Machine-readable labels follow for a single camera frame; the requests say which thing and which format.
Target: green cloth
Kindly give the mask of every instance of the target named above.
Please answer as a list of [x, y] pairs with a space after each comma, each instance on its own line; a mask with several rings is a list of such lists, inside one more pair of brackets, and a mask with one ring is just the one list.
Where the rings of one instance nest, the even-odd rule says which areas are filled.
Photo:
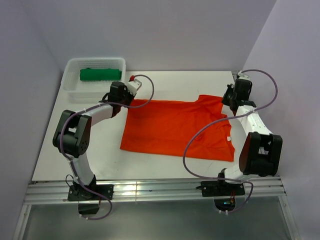
[[119, 69], [92, 69], [86, 68], [80, 70], [81, 81], [102, 81], [112, 80], [119, 81], [121, 79], [122, 72]]

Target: perforated basket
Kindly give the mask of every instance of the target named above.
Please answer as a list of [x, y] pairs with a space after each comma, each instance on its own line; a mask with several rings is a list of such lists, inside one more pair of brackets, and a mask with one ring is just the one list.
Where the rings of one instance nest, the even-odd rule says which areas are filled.
[[73, 58], [67, 63], [62, 76], [62, 89], [73, 98], [102, 98], [109, 92], [113, 81], [80, 81], [81, 69], [119, 69], [121, 82], [125, 83], [126, 61], [121, 57]]

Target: orange shirt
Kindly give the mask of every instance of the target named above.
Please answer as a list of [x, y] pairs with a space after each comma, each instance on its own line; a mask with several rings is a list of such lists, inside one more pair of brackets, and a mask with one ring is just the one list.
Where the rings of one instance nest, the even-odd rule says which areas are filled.
[[[131, 106], [147, 100], [135, 99]], [[120, 149], [182, 157], [189, 140], [205, 125], [227, 117], [218, 96], [200, 95], [195, 102], [152, 100], [141, 108], [129, 108]], [[233, 162], [235, 149], [228, 141], [229, 121], [218, 122], [190, 145], [190, 158]]]

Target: white wall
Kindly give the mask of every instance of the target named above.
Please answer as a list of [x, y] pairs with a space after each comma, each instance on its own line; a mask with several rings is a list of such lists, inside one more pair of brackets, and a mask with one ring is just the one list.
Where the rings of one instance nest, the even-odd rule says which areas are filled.
[[11, 239], [61, 72], [17, 0], [0, 0], [0, 239]]
[[[279, 173], [303, 239], [320, 238], [320, 2], [277, 0], [245, 69], [272, 74], [279, 97], [261, 115], [283, 137]], [[252, 74], [259, 105], [273, 95], [264, 76]]]
[[21, 0], [61, 69], [124, 57], [129, 70], [241, 69], [276, 0]]

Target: white table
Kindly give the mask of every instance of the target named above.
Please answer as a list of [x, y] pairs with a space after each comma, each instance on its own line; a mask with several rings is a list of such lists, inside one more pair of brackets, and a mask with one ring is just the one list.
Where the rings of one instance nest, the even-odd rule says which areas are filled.
[[[230, 71], [149, 71], [127, 72], [131, 75], [145, 74], [154, 82], [155, 100], [179, 100], [193, 102], [200, 94], [223, 96], [227, 84], [233, 83]], [[139, 77], [143, 86], [137, 99], [148, 99], [151, 84]], [[50, 122], [41, 147], [33, 174], [33, 181], [64, 180], [71, 169], [67, 160], [52, 144], [61, 113], [68, 109], [80, 111], [93, 106], [99, 99], [74, 99], [60, 88], [52, 111]], [[224, 114], [232, 115], [228, 107]], [[112, 118], [98, 123], [91, 129], [90, 145], [87, 150], [90, 167], [98, 180], [142, 180], [191, 178], [183, 167], [182, 157], [146, 154], [120, 150], [120, 143], [126, 123], [127, 109]], [[188, 158], [187, 165], [197, 174], [216, 177], [223, 168], [238, 163], [246, 135], [238, 120], [230, 121], [231, 141], [235, 148], [234, 162]]]

